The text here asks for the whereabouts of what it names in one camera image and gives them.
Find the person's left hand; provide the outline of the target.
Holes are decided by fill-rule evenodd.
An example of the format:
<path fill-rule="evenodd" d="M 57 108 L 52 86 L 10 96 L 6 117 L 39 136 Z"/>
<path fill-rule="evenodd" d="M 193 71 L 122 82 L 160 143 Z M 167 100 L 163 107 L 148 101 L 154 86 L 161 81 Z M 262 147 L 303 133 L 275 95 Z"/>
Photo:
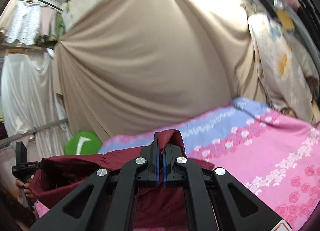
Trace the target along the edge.
<path fill-rule="evenodd" d="M 20 193 L 18 194 L 18 198 L 21 200 L 22 199 L 22 192 L 21 190 L 23 190 L 23 192 L 25 193 L 26 197 L 30 198 L 30 199 L 34 199 L 35 196 L 34 194 L 30 191 L 29 186 L 32 182 L 33 178 L 28 178 L 27 182 L 23 182 L 19 179 L 16 179 L 16 187 L 20 190 Z"/>

